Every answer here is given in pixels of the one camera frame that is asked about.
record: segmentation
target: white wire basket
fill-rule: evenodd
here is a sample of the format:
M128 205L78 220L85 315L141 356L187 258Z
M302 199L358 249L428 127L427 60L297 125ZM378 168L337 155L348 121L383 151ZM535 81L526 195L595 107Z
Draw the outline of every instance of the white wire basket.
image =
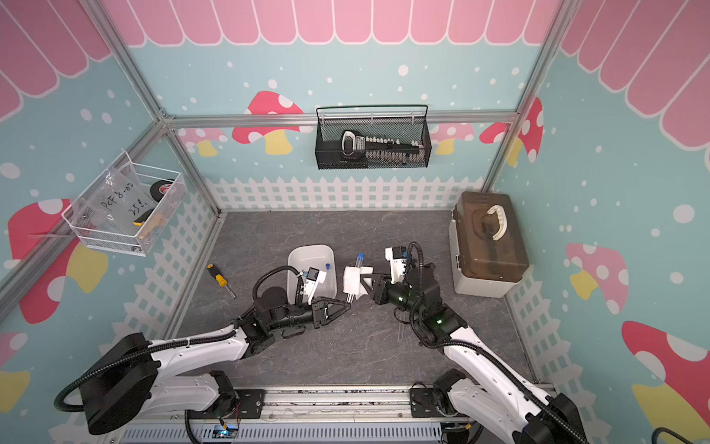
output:
M135 234L127 232L115 223L110 217L106 218L94 208L86 205L92 193L96 193L101 185L101 179L108 170L97 177L82 194L62 212L62 217L72 228L72 231L89 248L97 250L114 251L116 253L147 256L155 243L160 238L169 221L175 215L182 200L187 196L185 178L179 171L166 170L142 163L134 163L129 155L124 152L119 156L127 159L125 164L117 170L127 177L137 177L139 187L150 194L150 188L157 180L169 180L172 185L157 202L155 209L148 219L140 226Z

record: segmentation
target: brown plastic lid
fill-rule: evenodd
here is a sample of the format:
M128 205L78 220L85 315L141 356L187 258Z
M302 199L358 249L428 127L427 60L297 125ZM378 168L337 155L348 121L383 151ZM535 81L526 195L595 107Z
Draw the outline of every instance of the brown plastic lid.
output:
M498 215L488 213L494 205L503 208L508 221L499 240L493 240L500 228ZM508 195L465 192L454 208L454 219L465 277L502 282L519 282L523 278L530 263Z

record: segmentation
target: white handle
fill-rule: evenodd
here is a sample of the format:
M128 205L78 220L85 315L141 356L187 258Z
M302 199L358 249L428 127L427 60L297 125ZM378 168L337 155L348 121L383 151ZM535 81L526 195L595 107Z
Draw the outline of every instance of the white handle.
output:
M506 217L506 211L500 205L494 205L488 209L488 213L492 215L496 213L498 216L498 232L493 235L493 240L497 241L506 233L508 229L508 218Z

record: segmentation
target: black wire basket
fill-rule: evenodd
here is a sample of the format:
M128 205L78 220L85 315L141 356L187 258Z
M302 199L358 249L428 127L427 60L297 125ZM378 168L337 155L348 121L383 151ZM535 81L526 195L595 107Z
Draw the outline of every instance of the black wire basket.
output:
M316 109L318 169L425 168L432 141L427 105Z

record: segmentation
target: wire mesh basket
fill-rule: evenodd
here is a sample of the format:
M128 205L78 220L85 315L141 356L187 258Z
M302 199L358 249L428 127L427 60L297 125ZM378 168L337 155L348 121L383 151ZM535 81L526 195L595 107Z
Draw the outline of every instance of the wire mesh basket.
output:
M92 182L82 194L72 202L62 212L62 217L72 228L72 231L81 239L82 243L89 248L98 250L115 251L117 253L127 253L136 256L147 256L155 243L160 238L169 221L175 215L182 200L187 196L187 186L182 173L178 171L166 170L155 166L134 163L127 153L124 153L127 161L117 168L120 174L129 180L137 178L138 189L151 196L151 186L158 180L166 181L161 192L166 190L159 202L152 200L151 207L155 205L148 218L139 225L136 224L137 232L126 229L125 225L117 223L111 215L99 211L95 206L88 205L90 199L96 197L97 193L105 193L106 189L101 187L102 178L105 177L108 169Z
M424 168L432 141L426 105L316 109L318 169Z

